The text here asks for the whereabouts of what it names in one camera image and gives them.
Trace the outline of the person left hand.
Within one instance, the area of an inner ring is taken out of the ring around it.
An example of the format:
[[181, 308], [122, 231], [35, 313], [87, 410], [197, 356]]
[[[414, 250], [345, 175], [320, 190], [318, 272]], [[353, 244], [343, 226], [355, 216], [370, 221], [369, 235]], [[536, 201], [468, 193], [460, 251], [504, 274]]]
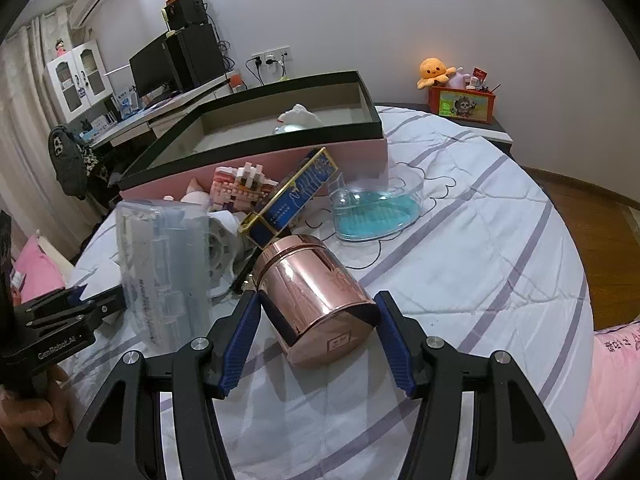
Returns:
[[68, 396], [62, 385], [68, 375], [58, 365], [47, 371], [47, 392], [42, 398], [21, 398], [17, 393], [1, 388], [1, 428], [46, 428], [52, 441], [66, 446], [73, 437]]

